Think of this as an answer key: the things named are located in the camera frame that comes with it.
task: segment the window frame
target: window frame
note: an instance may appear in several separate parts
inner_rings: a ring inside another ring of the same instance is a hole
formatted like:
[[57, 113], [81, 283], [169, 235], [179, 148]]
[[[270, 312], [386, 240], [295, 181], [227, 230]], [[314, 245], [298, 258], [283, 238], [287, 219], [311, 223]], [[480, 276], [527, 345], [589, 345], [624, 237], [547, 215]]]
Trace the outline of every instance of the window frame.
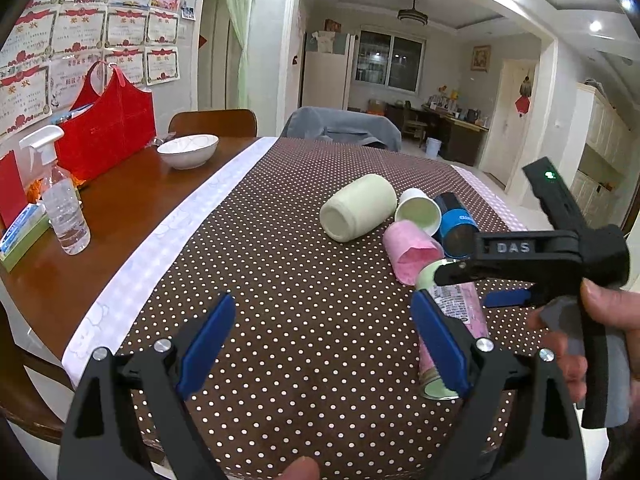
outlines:
[[[384, 83], [372, 83], [369, 81], [360, 81], [356, 79], [356, 70], [358, 67], [358, 58], [360, 57], [360, 41], [362, 38], [363, 32], [373, 32], [377, 34], [386, 34], [391, 36], [391, 44], [389, 46], [389, 59], [386, 62], [386, 75]], [[398, 88], [396, 86], [389, 85], [389, 78], [391, 76], [391, 62], [394, 54], [394, 45], [396, 43], [396, 38], [401, 38], [402, 40], [409, 40], [415, 43], [420, 43], [420, 61], [418, 64], [418, 76], [415, 80], [415, 90], [406, 90], [404, 88]], [[377, 88], [385, 88], [389, 90], [393, 90], [395, 92], [402, 92], [407, 95], [418, 95], [420, 90], [420, 82], [422, 78], [422, 68], [424, 66], [424, 51], [426, 48], [426, 40], [424, 38], [418, 38], [417, 36], [411, 36], [410, 34], [404, 34], [402, 32], [396, 32], [394, 30], [389, 30], [388, 28], [376, 27], [375, 25], [362, 25], [360, 30], [358, 31], [358, 46], [355, 49], [355, 60], [353, 63], [353, 78], [352, 82], [356, 85], [361, 86], [375, 86]]]

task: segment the polka dot tablecloth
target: polka dot tablecloth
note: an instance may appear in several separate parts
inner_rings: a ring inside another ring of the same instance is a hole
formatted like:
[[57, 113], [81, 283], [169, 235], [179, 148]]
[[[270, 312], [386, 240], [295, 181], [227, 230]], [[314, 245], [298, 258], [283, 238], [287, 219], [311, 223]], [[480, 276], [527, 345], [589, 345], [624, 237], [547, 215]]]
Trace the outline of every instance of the polka dot tablecloth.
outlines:
[[[412, 290], [395, 279], [382, 246], [391, 220], [347, 244], [319, 225], [321, 205], [366, 173], [383, 175], [398, 195], [409, 187], [430, 196], [453, 191], [482, 230], [508, 230], [446, 164], [279, 139], [191, 237], [120, 349], [135, 352], [175, 334], [217, 291], [236, 298], [236, 326], [203, 390], [187, 402], [230, 476], [274, 478], [306, 455], [325, 479], [414, 478], [446, 439], [462, 402], [418, 393]], [[477, 284], [481, 298], [513, 286]], [[538, 347], [524, 328], [525, 310], [487, 318], [507, 348]], [[488, 447], [500, 442], [510, 399], [504, 395]], [[142, 393], [134, 404], [143, 436], [159, 446]]]

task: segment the hand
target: hand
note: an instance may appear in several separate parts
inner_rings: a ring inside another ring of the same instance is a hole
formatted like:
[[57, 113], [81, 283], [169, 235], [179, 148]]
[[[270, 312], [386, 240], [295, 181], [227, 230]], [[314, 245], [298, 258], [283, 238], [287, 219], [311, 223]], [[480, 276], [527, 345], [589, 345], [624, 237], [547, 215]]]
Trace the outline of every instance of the hand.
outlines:
[[[582, 280], [580, 296], [585, 310], [593, 320], [625, 332], [632, 378], [632, 407], [640, 410], [640, 294], [609, 290], [590, 280]], [[540, 309], [530, 314], [527, 325], [534, 330], [546, 328], [540, 318]], [[558, 366], [569, 387], [572, 401], [579, 402], [587, 393], [584, 375], [588, 363], [583, 356], [568, 355], [567, 345], [567, 336], [562, 332], [549, 332], [542, 336], [542, 346], [553, 350], [558, 358]]]
[[316, 461], [308, 456], [301, 456], [284, 470], [276, 480], [319, 480], [320, 468]]

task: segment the refrigerator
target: refrigerator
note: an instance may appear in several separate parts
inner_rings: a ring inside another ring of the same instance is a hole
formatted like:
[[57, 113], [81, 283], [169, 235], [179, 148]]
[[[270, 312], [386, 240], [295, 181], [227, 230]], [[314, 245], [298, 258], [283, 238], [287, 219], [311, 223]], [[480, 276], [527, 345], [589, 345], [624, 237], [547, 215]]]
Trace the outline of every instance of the refrigerator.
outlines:
[[306, 34], [301, 106], [347, 109], [355, 40], [325, 30]]

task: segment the gray cloth on chair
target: gray cloth on chair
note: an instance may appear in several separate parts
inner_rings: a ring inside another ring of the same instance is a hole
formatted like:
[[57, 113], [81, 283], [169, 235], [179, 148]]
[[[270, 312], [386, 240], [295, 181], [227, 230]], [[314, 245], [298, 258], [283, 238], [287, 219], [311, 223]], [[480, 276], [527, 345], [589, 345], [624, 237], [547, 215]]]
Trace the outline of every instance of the gray cloth on chair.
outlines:
[[392, 152], [399, 152], [402, 142], [400, 130], [386, 117], [313, 106], [293, 112], [282, 136], [362, 146], [383, 144]]

